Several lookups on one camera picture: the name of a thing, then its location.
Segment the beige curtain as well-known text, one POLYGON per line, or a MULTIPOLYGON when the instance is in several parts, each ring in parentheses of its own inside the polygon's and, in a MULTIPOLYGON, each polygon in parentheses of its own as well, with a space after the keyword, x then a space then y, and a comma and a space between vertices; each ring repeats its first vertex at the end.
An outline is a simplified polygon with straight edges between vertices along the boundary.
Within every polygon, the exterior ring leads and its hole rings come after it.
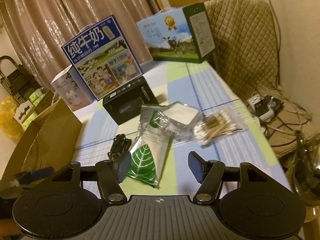
POLYGON ((18 58, 46 88, 69 65, 61 47, 110 15, 116 17, 137 61, 149 61, 136 26, 152 15, 147 0, 1 0, 1 18, 18 58))

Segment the yellow plastic bag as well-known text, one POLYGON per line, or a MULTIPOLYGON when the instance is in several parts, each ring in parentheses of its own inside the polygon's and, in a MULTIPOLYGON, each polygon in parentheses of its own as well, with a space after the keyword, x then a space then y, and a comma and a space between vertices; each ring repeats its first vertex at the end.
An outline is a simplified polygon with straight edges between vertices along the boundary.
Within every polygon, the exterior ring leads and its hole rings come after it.
POLYGON ((22 126, 14 118, 18 104, 12 96, 5 96, 1 100, 0 123, 1 130, 13 141, 21 138, 23 135, 22 126))

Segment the green cow milk carton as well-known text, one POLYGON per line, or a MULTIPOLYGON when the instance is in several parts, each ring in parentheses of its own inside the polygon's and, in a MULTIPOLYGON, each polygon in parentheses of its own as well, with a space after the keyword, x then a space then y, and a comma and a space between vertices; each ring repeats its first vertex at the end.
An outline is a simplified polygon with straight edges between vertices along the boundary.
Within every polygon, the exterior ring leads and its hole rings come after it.
POLYGON ((216 48, 203 3, 158 12, 137 27, 155 61, 202 63, 216 48))

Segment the green leaf foil pouch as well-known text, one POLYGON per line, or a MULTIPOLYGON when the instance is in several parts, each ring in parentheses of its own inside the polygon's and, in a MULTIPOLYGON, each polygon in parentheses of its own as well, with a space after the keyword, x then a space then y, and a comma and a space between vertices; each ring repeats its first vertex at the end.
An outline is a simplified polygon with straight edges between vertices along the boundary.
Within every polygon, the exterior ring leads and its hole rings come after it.
POLYGON ((163 109, 165 107, 159 105, 141 107, 137 136, 130 150, 131 167, 127 176, 151 187, 159 185, 172 142, 170 134, 155 122, 155 118, 163 109))

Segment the brown cardboard box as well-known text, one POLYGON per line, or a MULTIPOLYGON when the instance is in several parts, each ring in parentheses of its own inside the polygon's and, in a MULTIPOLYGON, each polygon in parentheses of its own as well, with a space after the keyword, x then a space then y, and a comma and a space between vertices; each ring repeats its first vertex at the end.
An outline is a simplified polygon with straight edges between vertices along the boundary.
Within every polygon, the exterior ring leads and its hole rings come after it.
POLYGON ((82 123, 63 100, 59 100, 31 122, 17 143, 2 179, 22 171, 53 167, 58 171, 71 162, 82 123))

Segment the black folded rack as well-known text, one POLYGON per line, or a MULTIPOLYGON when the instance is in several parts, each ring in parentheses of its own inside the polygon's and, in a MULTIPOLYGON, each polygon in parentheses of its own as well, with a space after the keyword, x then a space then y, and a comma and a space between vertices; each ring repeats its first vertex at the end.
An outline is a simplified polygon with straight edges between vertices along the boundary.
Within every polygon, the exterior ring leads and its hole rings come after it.
POLYGON ((6 76, 1 72, 1 85, 20 105, 29 100, 31 94, 41 88, 41 85, 36 81, 35 77, 28 73, 22 64, 17 64, 16 61, 8 56, 1 56, 1 63, 9 61, 14 65, 15 70, 6 76))

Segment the quilted beige chair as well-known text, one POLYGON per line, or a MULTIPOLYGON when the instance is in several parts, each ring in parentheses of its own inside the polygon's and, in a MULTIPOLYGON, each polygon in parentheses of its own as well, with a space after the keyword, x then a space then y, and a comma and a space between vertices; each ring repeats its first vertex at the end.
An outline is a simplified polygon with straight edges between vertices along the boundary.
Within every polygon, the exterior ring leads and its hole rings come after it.
POLYGON ((274 97, 283 110, 266 126, 266 137, 281 158, 297 148, 295 131, 305 139, 316 133, 312 115, 280 86, 280 63, 271 8, 264 0, 205 2, 216 44, 217 72, 243 101, 254 94, 274 97))

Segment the black product box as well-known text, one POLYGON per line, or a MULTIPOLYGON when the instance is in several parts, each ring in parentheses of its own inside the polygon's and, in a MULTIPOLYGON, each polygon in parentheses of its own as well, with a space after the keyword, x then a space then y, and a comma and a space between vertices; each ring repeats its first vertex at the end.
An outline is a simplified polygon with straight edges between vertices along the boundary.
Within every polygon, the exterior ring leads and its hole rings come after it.
POLYGON ((140 115, 143 104, 158 105, 144 76, 139 76, 103 98, 103 107, 121 125, 140 115))

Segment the white appliance box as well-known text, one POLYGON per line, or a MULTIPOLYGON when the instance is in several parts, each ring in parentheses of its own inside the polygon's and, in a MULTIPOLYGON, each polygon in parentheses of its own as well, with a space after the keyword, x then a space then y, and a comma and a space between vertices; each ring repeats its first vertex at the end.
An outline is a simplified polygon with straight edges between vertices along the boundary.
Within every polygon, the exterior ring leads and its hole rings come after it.
POLYGON ((73 112, 92 104, 95 100, 88 85, 72 65, 57 74, 51 85, 73 112))

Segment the cotton swabs plastic bag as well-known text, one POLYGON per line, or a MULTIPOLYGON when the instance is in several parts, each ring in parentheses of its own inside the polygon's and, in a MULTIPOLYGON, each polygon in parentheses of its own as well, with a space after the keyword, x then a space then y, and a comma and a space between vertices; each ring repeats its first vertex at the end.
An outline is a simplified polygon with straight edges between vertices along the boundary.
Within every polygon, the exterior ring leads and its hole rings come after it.
POLYGON ((193 128, 193 134, 201 147, 207 147, 221 137, 243 132, 247 128, 244 119, 235 110, 224 107, 200 119, 193 128))

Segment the white power strip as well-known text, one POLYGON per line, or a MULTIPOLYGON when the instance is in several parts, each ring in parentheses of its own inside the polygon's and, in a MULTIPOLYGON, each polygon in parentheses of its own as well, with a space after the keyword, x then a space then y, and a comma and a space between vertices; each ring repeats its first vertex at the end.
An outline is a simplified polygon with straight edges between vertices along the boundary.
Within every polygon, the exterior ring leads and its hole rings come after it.
MULTIPOLYGON (((255 113, 255 107, 254 107, 254 105, 257 103, 257 102, 259 102, 260 100, 263 100, 264 98, 262 98, 261 97, 261 95, 260 94, 254 94, 251 98, 249 98, 248 100, 247 100, 247 102, 248 102, 248 104, 249 104, 249 106, 251 107, 251 109, 254 111, 254 114, 256 115, 256 113, 255 113)), ((274 111, 273 111, 273 116, 272 117, 262 117, 262 118, 260 118, 260 117, 258 117, 259 119, 260 119, 260 121, 262 121, 262 122, 269 122, 269 121, 271 121, 271 119, 274 117, 274 111)))

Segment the blue cartoon milk carton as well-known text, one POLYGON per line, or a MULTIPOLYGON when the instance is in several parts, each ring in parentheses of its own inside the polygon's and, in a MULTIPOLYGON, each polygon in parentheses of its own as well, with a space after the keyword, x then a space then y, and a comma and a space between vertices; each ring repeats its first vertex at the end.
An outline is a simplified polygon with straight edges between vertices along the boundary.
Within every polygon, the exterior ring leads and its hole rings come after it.
POLYGON ((98 101, 142 75, 114 15, 79 32, 61 49, 98 101))

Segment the white pad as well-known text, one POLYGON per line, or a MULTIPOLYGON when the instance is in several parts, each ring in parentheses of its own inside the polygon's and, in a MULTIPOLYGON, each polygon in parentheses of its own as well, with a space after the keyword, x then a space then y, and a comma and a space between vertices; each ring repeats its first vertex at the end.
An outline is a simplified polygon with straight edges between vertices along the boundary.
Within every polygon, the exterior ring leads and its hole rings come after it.
POLYGON ((200 117, 198 108, 177 101, 155 111, 150 124, 177 141, 191 141, 200 117))

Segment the stainless steel kettle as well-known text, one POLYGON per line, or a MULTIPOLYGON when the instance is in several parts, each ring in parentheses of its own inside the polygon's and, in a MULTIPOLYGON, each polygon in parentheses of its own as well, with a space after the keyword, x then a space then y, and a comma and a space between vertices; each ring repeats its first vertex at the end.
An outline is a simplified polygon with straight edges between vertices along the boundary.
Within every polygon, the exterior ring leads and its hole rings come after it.
POLYGON ((303 133, 296 131, 296 142, 287 179, 306 206, 319 206, 319 134, 305 140, 303 133))

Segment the black charger on strip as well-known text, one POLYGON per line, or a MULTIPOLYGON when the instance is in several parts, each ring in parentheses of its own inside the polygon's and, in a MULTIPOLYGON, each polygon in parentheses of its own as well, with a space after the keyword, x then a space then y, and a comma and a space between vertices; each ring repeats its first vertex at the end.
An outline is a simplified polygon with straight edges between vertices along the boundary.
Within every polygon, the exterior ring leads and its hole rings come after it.
POLYGON ((273 116, 273 110, 270 108, 268 103, 265 101, 265 99, 260 100, 255 105, 255 113, 258 117, 272 117, 273 116))

